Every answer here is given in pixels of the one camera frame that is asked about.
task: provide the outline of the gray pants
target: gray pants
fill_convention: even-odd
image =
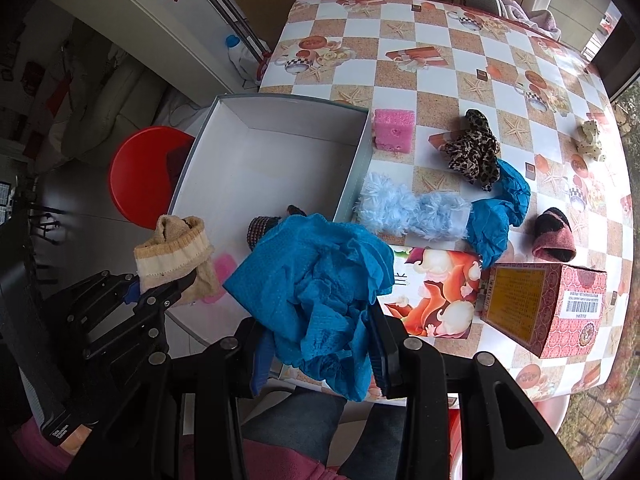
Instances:
[[[346,402],[343,397],[296,388],[287,399],[242,426],[242,437],[288,447],[326,465]],[[339,473],[350,480],[394,480],[405,413],[402,406],[374,404],[360,440]]]

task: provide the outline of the pink cloth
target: pink cloth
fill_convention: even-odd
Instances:
[[[528,14],[515,0],[501,0],[506,11],[505,18],[521,22],[533,30],[542,32],[553,40],[559,41],[561,31],[556,26],[556,19],[553,14],[546,9],[531,10]]]
[[[555,219],[559,220],[564,224],[565,220],[560,218],[557,214],[552,211],[545,211],[543,214],[551,215]],[[573,252],[573,256],[569,260],[558,260],[553,254],[548,252],[548,249],[562,249],[565,251]],[[533,240],[533,248],[531,250],[533,255],[541,260],[546,260],[548,262],[559,262],[566,263],[567,261],[571,261],[575,258],[575,241],[574,234],[569,229],[569,226],[565,225],[559,231],[548,231],[546,233],[542,233],[538,238]]]
[[[297,451],[244,439],[244,465],[249,480],[349,480]],[[193,480],[193,435],[183,436],[180,480]]]
[[[58,478],[69,467],[73,457],[64,449],[50,444],[31,417],[12,435],[27,462],[46,478]]]
[[[216,275],[220,283],[225,283],[226,279],[238,268],[238,264],[236,264],[233,256],[228,253],[222,253],[220,256],[213,254],[213,256],[215,256],[213,260],[210,260],[213,273]],[[221,286],[220,290],[215,295],[202,298],[202,301],[203,303],[215,303],[225,294],[226,290]]]

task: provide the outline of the pink sponge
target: pink sponge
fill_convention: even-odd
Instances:
[[[415,112],[411,110],[379,109],[373,117],[376,146],[388,152],[411,152]]]

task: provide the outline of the table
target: table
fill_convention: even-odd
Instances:
[[[411,153],[376,151],[369,171],[416,193],[487,193],[447,167],[438,147],[480,110],[500,141],[501,157],[531,188],[527,219],[511,228],[501,261],[532,262],[532,221],[549,207],[566,212],[577,246],[573,265],[605,269],[606,307],[590,354],[540,360],[479,318],[468,339],[426,338],[439,351],[492,352],[515,378],[539,375],[532,400],[603,383],[620,341],[633,259],[631,195],[620,134],[595,67],[577,52],[506,20],[427,0],[299,0],[289,13],[261,92],[300,94],[367,108],[416,112]],[[578,126],[598,122],[605,162],[583,159]],[[391,244],[424,240],[385,237]],[[436,248],[468,250],[465,242]],[[207,340],[203,313],[172,309]],[[326,385],[285,367],[282,377],[317,390]],[[372,384],[368,400],[380,391]]]

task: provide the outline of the decorated box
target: decorated box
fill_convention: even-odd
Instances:
[[[537,357],[588,354],[606,283],[603,270],[498,263],[490,269],[482,318]]]
[[[474,317],[480,257],[461,251],[391,246],[396,282],[382,310],[410,335],[466,339]]]

